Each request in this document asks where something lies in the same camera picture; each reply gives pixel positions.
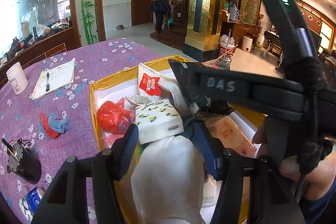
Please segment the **operator right hand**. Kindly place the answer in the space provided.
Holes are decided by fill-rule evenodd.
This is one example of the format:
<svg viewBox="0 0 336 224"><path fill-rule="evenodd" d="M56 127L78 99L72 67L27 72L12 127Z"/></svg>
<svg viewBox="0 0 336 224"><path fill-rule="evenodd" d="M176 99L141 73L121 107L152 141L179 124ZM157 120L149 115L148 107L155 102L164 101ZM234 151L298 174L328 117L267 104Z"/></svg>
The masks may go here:
<svg viewBox="0 0 336 224"><path fill-rule="evenodd" d="M260 144L257 155L268 155L268 141L264 126L260 126L252 139L253 144ZM279 165L280 173L295 182L298 182L301 173L297 156L286 158ZM309 183L304 194L305 198L311 201L322 198L331 188L335 179L335 152L331 152L323 161L320 161L318 167L305 176L305 181Z"/></svg>

